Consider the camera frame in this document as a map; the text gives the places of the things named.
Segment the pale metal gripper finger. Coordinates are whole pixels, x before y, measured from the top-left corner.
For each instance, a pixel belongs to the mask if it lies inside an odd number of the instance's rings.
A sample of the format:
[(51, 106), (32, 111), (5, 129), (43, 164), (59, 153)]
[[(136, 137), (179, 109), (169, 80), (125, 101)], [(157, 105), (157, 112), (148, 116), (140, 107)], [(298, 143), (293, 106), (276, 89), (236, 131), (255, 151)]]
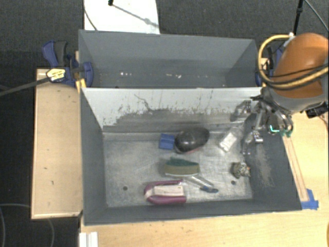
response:
[(251, 155), (251, 147), (253, 145), (263, 144), (263, 141), (263, 137), (259, 131), (251, 131), (242, 143), (242, 155)]
[(232, 119), (245, 119), (251, 114), (251, 100), (244, 100), (234, 110)]

